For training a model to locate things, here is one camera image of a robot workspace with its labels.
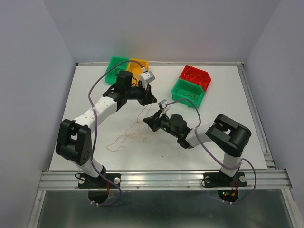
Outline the red plastic bin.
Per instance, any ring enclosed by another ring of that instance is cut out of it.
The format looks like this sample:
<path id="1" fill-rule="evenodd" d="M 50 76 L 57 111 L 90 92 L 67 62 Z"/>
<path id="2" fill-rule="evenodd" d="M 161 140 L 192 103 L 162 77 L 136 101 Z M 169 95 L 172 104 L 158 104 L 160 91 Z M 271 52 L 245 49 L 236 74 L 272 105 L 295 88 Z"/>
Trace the red plastic bin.
<path id="1" fill-rule="evenodd" d="M 204 92 L 207 91 L 211 83 L 211 77 L 208 72 L 190 65 L 184 67 L 179 78 L 201 86 Z"/>

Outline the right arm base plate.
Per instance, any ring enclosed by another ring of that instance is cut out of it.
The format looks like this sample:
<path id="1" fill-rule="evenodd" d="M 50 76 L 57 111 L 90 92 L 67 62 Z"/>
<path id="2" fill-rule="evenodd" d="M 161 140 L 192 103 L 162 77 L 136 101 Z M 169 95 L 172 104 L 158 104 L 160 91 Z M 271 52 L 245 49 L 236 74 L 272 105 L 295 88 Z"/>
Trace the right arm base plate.
<path id="1" fill-rule="evenodd" d="M 237 172 L 233 177 L 229 177 L 219 172 L 208 172 L 203 174 L 203 185 L 206 188 L 223 188 L 233 187 L 237 184 L 238 187 L 246 187 L 247 180 L 244 172 Z"/>

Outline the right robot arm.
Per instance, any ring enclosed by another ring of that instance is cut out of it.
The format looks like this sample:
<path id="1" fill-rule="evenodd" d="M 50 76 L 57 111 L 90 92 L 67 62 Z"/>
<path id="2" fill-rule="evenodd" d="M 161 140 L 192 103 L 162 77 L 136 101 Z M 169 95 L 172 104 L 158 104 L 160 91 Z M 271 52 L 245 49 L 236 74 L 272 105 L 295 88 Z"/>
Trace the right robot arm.
<path id="1" fill-rule="evenodd" d="M 223 185 L 230 185 L 235 181 L 243 150 L 252 135 L 247 127 L 223 114 L 219 114 L 209 128 L 200 126 L 191 129 L 181 115 L 173 114 L 168 117 L 162 110 L 143 121 L 153 132 L 161 129 L 177 138 L 177 143 L 184 149 L 214 142 L 224 152 L 218 177 Z"/>

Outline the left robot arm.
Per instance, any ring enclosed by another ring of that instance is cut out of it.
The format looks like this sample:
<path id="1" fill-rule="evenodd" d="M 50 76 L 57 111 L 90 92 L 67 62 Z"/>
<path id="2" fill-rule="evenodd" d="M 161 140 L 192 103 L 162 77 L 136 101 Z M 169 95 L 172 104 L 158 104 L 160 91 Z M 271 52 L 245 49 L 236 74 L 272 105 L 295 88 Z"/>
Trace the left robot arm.
<path id="1" fill-rule="evenodd" d="M 104 92 L 101 98 L 79 117 L 61 122 L 55 148 L 56 154 L 79 167 L 95 187 L 105 184 L 103 165 L 93 158 L 93 145 L 98 126 L 110 115 L 118 112 L 128 100 L 137 100 L 145 106 L 157 102 L 150 83 L 155 76 L 150 71 L 139 75 L 137 85 L 132 84 L 129 71 L 119 72 L 116 83 Z"/>

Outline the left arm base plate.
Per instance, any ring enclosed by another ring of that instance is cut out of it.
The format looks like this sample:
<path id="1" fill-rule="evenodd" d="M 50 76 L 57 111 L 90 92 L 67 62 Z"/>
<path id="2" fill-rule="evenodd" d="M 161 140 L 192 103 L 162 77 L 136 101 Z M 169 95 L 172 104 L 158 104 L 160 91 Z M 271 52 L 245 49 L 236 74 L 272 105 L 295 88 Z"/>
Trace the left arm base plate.
<path id="1" fill-rule="evenodd" d="M 109 183 L 100 176 L 94 178 L 78 172 L 75 174 L 75 178 L 78 180 L 79 189 L 106 189 L 109 187 Z"/>

